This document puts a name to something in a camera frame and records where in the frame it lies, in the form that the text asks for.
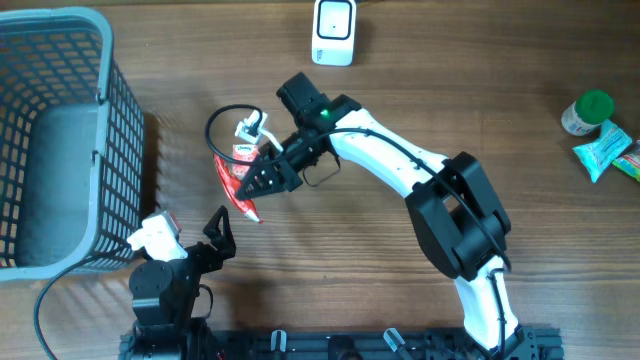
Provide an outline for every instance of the wood grain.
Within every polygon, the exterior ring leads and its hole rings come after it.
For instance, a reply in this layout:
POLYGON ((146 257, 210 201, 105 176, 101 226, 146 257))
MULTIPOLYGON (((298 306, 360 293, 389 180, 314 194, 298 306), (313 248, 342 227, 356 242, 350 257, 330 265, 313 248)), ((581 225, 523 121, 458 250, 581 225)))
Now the wood grain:
MULTIPOLYGON (((304 71, 432 151, 483 164, 513 223, 507 276, 523 324, 559 327, 567 359, 640 358, 640 186, 609 169, 592 184, 560 126, 581 92, 603 88, 613 119, 640 135, 640 4, 385 1, 359 8, 355 64, 313 65, 312 4, 99 8, 116 59, 147 112, 157 167, 146 190, 176 212, 181 241, 229 206, 203 127, 218 107, 251 103, 278 137, 294 130, 275 96, 304 71)), ((214 140, 230 149, 233 118, 214 140)), ((310 175, 332 171, 325 159, 310 175)), ((461 326, 452 281, 416 243, 404 202, 353 164, 318 188, 258 199, 263 225, 232 211, 238 256, 203 282, 214 329, 382 330, 461 326)), ((107 359, 134 320, 130 270, 64 279, 42 307, 63 359, 107 359)), ((43 282, 1 288, 0 358, 42 358, 32 306, 43 282)), ((197 303, 198 313, 206 299, 197 303)))

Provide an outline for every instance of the snack package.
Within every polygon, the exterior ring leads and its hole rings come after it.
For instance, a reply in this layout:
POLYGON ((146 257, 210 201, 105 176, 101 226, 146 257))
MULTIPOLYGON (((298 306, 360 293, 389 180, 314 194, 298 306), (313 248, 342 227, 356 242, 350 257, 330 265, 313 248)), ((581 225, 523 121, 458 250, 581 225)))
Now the snack package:
POLYGON ((578 155, 582 164, 591 175, 591 182, 595 183, 604 170, 618 157, 633 141, 611 120, 602 123, 598 140, 576 146, 573 151, 578 155))
POLYGON ((615 159, 613 165, 640 181, 640 139, 636 141, 636 146, 633 150, 615 159))
MULTIPOLYGON (((260 155, 260 151, 258 150, 258 145, 251 144, 242 144, 242 145, 233 145, 233 158, 240 161, 253 161, 256 156, 260 155)), ((246 165, 236 165, 233 164, 231 167, 231 172, 238 179, 244 179, 244 176, 249 171, 249 166, 246 165)))

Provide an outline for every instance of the gray plastic basket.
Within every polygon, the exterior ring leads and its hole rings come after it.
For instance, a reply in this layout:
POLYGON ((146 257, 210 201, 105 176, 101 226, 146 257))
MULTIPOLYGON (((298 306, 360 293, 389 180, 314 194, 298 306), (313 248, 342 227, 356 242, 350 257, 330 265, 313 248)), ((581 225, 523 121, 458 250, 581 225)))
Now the gray plastic basket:
POLYGON ((0 281, 50 278, 126 244, 140 222, 143 149, 142 111, 100 13, 0 13, 0 281))

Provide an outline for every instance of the green cap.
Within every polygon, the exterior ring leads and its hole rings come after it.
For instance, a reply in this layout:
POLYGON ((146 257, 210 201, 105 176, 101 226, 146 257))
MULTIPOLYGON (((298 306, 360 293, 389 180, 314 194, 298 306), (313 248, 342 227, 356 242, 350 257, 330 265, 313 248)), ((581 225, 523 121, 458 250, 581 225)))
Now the green cap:
POLYGON ((598 125, 613 115, 613 99, 602 90, 589 90, 576 101, 576 113, 582 121, 598 125))

